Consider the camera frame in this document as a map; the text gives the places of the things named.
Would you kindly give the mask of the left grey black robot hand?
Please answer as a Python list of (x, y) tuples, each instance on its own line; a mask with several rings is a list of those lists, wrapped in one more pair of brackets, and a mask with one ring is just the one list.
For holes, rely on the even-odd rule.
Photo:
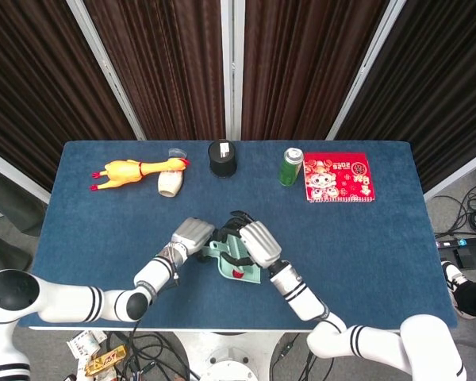
[(212, 236), (214, 225), (195, 217), (187, 218), (172, 234), (170, 253), (177, 266), (199, 252)]

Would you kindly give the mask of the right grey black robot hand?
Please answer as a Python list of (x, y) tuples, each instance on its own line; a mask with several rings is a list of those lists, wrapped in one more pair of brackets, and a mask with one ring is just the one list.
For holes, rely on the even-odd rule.
[(262, 222), (241, 210), (232, 211), (231, 216), (218, 230), (218, 241), (228, 236), (237, 237), (252, 263), (261, 268), (268, 268), (279, 260), (282, 248)]

